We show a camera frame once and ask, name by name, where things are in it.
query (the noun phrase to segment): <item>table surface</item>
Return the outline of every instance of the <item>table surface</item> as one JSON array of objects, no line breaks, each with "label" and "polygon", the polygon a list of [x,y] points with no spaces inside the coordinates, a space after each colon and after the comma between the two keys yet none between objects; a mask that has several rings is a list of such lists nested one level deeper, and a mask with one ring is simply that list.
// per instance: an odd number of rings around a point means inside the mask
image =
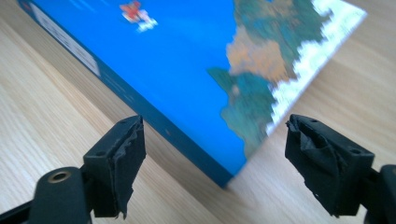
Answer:
[{"label": "table surface", "polygon": [[[396,163],[396,5],[349,2],[368,17],[290,113],[319,119],[371,150],[379,170]],[[31,200],[46,172],[79,167],[82,155],[115,122],[134,115],[14,0],[0,3],[0,105],[0,213]],[[149,125],[145,134],[148,156],[134,182],[127,219],[95,223],[363,222],[363,207],[356,217],[335,218],[316,201],[284,157],[285,125],[227,189],[218,188]]]}]

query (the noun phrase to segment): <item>map illustration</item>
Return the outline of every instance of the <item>map illustration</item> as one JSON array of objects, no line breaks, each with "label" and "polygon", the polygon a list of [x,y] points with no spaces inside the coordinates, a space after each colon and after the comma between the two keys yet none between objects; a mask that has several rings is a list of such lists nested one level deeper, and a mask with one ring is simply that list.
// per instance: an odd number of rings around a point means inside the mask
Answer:
[{"label": "map illustration", "polygon": [[294,69],[302,57],[299,48],[306,41],[321,44],[327,39],[322,27],[331,20],[332,10],[319,14],[307,0],[233,2],[237,27],[226,47],[230,68],[213,67],[207,73],[227,92],[229,102],[221,116],[244,139],[249,157],[274,122],[273,89],[299,78]]}]

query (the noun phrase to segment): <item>book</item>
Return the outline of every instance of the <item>book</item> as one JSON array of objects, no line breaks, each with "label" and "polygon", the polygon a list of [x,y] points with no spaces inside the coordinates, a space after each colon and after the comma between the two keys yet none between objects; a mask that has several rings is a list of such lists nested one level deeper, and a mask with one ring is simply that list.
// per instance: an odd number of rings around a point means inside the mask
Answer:
[{"label": "book", "polygon": [[19,0],[219,186],[366,13],[340,0]]}]

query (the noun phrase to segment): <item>red cartoon figure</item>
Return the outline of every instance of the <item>red cartoon figure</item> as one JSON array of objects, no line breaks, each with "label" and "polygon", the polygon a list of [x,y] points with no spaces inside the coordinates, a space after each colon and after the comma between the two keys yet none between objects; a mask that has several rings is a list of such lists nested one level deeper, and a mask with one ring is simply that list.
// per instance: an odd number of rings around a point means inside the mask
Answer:
[{"label": "red cartoon figure", "polygon": [[140,2],[134,0],[129,4],[120,5],[120,8],[123,11],[122,16],[125,17],[125,19],[127,19],[129,22],[140,21],[140,17],[139,17]]}]

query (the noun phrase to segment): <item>metal screw hole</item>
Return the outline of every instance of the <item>metal screw hole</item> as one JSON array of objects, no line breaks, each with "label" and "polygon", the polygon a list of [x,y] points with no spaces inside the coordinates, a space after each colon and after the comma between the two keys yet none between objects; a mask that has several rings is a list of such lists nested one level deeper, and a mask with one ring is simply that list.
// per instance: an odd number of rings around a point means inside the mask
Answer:
[{"label": "metal screw hole", "polygon": [[60,171],[60,172],[57,172],[57,173],[55,173],[55,174],[53,174],[53,175],[51,175],[50,177],[49,177],[49,182],[51,183],[51,184],[56,184],[56,183],[59,183],[59,182],[62,182],[62,181],[64,181],[64,180],[66,180],[67,178],[69,178],[70,177],[70,172],[68,172],[68,171]]}]

